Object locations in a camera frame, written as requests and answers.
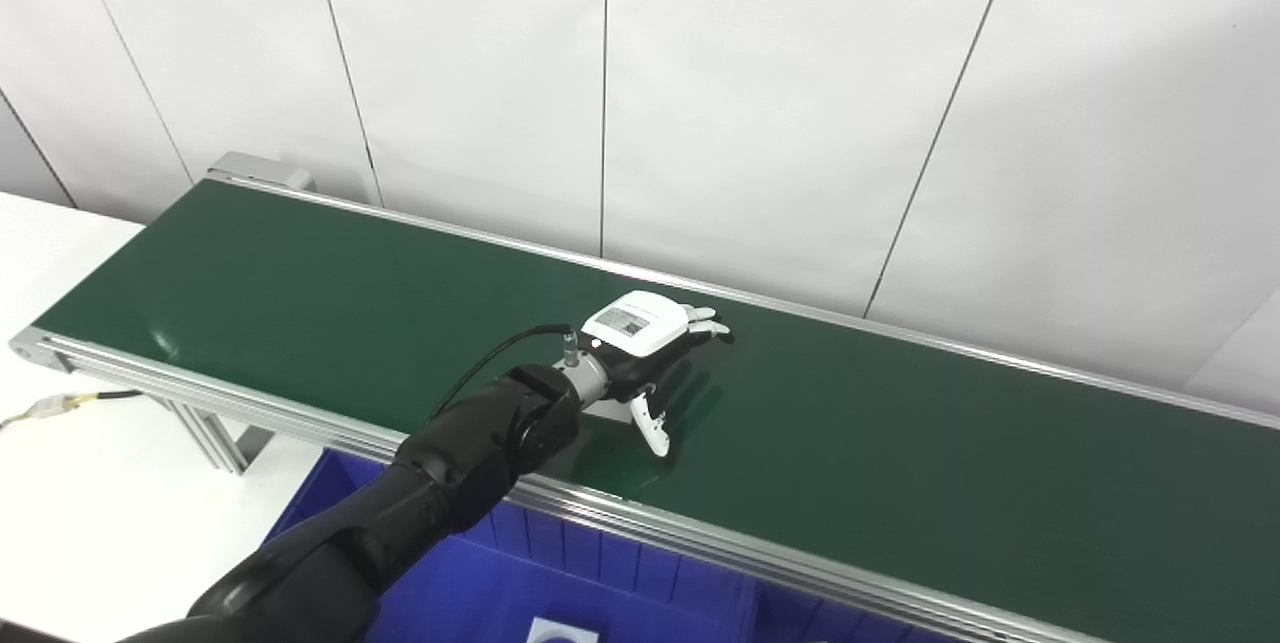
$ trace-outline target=wire connector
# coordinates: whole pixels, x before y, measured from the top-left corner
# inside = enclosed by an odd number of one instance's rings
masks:
[[[93,400],[93,396],[49,396],[47,398],[41,398],[27,409],[27,412],[22,414],[23,418],[52,418],[55,415],[63,415],[77,410],[84,401]]]

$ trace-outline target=blue plastic bin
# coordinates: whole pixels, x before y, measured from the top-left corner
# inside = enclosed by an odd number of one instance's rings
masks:
[[[325,451],[268,538],[383,466]],[[534,617],[602,643],[948,643],[703,561],[502,503],[383,596],[366,643],[525,643]]]

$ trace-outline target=white table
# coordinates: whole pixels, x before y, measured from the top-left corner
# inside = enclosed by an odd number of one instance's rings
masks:
[[[0,193],[0,337],[141,228]],[[0,418],[45,396],[114,388],[0,347]],[[276,435],[234,476],[147,398],[91,401],[0,430],[0,619],[96,643],[182,617],[257,547],[319,453]]]

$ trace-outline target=panel seam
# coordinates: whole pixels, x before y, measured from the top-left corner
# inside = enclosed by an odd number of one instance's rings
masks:
[[[911,213],[911,206],[915,204],[915,196],[920,192],[920,183],[924,181],[924,172],[929,168],[929,163],[933,160],[933,151],[938,146],[938,138],[942,136],[942,127],[946,126],[947,115],[951,113],[951,106],[955,104],[956,94],[960,92],[960,83],[964,81],[964,74],[969,70],[969,61],[973,60],[973,51],[978,47],[978,38],[982,37],[982,29],[987,26],[987,18],[991,15],[991,8],[996,0],[987,0],[987,5],[982,9],[982,15],[978,18],[978,28],[973,33],[973,41],[969,42],[969,50],[965,51],[964,61],[960,64],[960,73],[956,74],[956,82],[951,86],[951,95],[947,96],[947,104],[942,106],[942,117],[938,119],[937,128],[933,131],[933,138],[929,141],[929,147],[924,151],[924,161],[920,164],[919,173],[915,174],[915,183],[911,186],[911,192],[906,197],[906,206],[902,209],[902,215],[899,218],[897,228],[893,231],[893,238],[890,241],[888,250],[884,252],[884,260],[881,264],[879,274],[876,278],[876,284],[872,286],[872,293],[867,297],[867,306],[863,307],[863,318],[870,315],[872,305],[876,302],[876,296],[879,293],[881,283],[884,282],[884,272],[888,270],[890,259],[893,256],[893,251],[897,247],[897,241],[902,236],[902,228],[906,225],[906,216]]]
[[[1266,305],[1271,302],[1271,298],[1276,296],[1280,296],[1280,286],[1277,286],[1274,291],[1271,291],[1266,296],[1262,296],[1262,300],[1258,302],[1258,305],[1253,306],[1253,310],[1249,311],[1249,315],[1244,316],[1244,319],[1240,320],[1240,324],[1233,328],[1231,332],[1228,333],[1225,338],[1222,338],[1222,342],[1219,343],[1217,347],[1215,347],[1213,351],[1208,354],[1208,356],[1206,356],[1204,360],[1198,366],[1196,366],[1196,370],[1193,370],[1192,374],[1188,375],[1188,378],[1183,380],[1181,384],[1178,386],[1178,391],[1181,393],[1187,393],[1188,392],[1187,388],[1189,387],[1189,384],[1192,384],[1193,380],[1196,380],[1197,375],[1199,375],[1206,368],[1208,368],[1208,364],[1211,364],[1213,359],[1216,359],[1217,355],[1221,354],[1224,348],[1226,348],[1228,343],[1234,341],[1235,337],[1240,334],[1240,330],[1244,330],[1244,327],[1252,323],[1253,319],[1256,319],[1258,314],[1262,313],[1262,309],[1265,309]]]
[[[182,172],[187,174],[187,182],[192,186],[196,184],[196,178],[191,174],[191,167],[187,165],[187,159],[183,158],[182,150],[178,149],[178,142],[173,137],[173,132],[169,131],[169,124],[165,123],[164,114],[160,113],[160,106],[156,105],[156,99],[151,94],[151,87],[147,86],[146,78],[142,77],[142,69],[138,68],[138,61],[133,58],[133,50],[129,49],[129,44],[124,40],[124,33],[120,31],[119,23],[115,20],[115,14],[111,13],[111,6],[106,4],[106,0],[97,0],[102,5],[102,12],[106,13],[106,19],[111,23],[111,29],[115,31],[115,38],[120,41],[120,47],[124,49],[125,58],[129,59],[129,65],[133,67],[133,74],[138,78],[138,85],[142,86],[142,92],[147,96],[147,102],[151,104],[151,111],[156,114],[156,120],[160,122],[160,128],[164,129],[165,138],[169,140],[169,146],[173,147],[173,152],[178,156],[178,163],[182,164]]]
[[[4,101],[5,108],[8,108],[9,113],[13,114],[13,119],[18,122],[18,128],[20,128],[22,133],[27,136],[27,141],[31,142],[31,147],[36,151],[36,155],[40,156],[40,160],[45,164],[45,168],[49,169],[49,174],[54,178],[54,183],[58,183],[58,187],[63,191],[63,195],[67,196],[67,201],[70,202],[74,209],[78,209],[79,204],[77,204],[76,197],[72,196],[70,190],[67,188],[67,183],[63,182],[63,177],[59,175],[56,170],[54,170],[54,164],[50,163],[49,156],[45,155],[44,149],[41,149],[40,143],[36,142],[36,137],[32,136],[31,129],[27,128],[27,124],[22,120],[22,117],[18,115],[18,110],[13,106],[13,101],[9,100],[9,96],[5,95],[4,90],[0,90],[0,101]]]
[[[374,179],[374,193],[378,196],[378,205],[387,208],[383,197],[383,184],[378,179],[378,168],[374,165],[374,151],[369,146],[369,132],[365,129],[365,114],[360,110],[360,99],[356,96],[356,83],[351,78],[351,64],[347,61],[347,46],[342,42],[342,31],[338,28],[338,14],[333,9],[333,0],[324,0],[329,9],[329,20],[333,23],[333,37],[338,42],[338,58],[342,60],[342,72],[347,78],[347,90],[351,92],[351,105],[356,110],[356,124],[360,127],[360,140],[365,145],[365,160],[369,161],[369,173]]]
[[[604,0],[600,31],[600,241],[599,257],[604,257],[604,151],[609,105],[609,0]]]

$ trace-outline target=white wall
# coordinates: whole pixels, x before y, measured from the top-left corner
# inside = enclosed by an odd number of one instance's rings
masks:
[[[0,0],[0,90],[79,206],[150,220],[191,186],[101,0]]]
[[[0,90],[88,210],[242,150],[1280,410],[1280,0],[988,1],[0,0]]]
[[[599,250],[604,0],[333,0],[389,208]]]
[[[996,0],[870,316],[1183,387],[1280,287],[1277,4]]]
[[[72,205],[54,169],[27,136],[0,92],[0,191],[64,206]]]
[[[193,175],[228,150],[380,202],[326,0],[104,0]]]
[[[987,0],[609,0],[605,254],[861,314]]]

